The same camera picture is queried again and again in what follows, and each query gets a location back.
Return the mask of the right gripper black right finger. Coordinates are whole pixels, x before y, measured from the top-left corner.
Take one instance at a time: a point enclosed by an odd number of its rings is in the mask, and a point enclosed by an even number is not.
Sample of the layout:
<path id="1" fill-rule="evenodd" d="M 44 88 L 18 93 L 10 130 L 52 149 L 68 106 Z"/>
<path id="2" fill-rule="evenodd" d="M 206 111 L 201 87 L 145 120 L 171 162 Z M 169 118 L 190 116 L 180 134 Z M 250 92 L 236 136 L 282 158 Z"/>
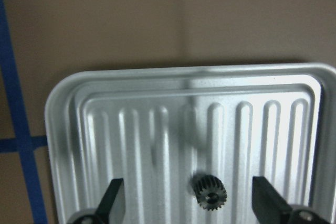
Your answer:
<path id="1" fill-rule="evenodd" d="M 251 200 L 259 223 L 288 223 L 292 208 L 265 177 L 253 177 Z"/>

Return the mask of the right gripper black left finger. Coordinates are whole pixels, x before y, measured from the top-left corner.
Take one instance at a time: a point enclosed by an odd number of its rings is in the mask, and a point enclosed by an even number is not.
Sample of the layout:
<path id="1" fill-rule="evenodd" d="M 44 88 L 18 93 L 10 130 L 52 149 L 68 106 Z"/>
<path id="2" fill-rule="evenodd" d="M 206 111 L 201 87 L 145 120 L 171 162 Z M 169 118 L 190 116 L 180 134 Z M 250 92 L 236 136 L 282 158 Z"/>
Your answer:
<path id="1" fill-rule="evenodd" d="M 109 223 L 109 218 L 113 207 L 121 203 L 121 199 L 117 199 L 123 192 L 123 178 L 112 179 L 104 193 L 95 215 L 98 218 L 98 223 Z"/>

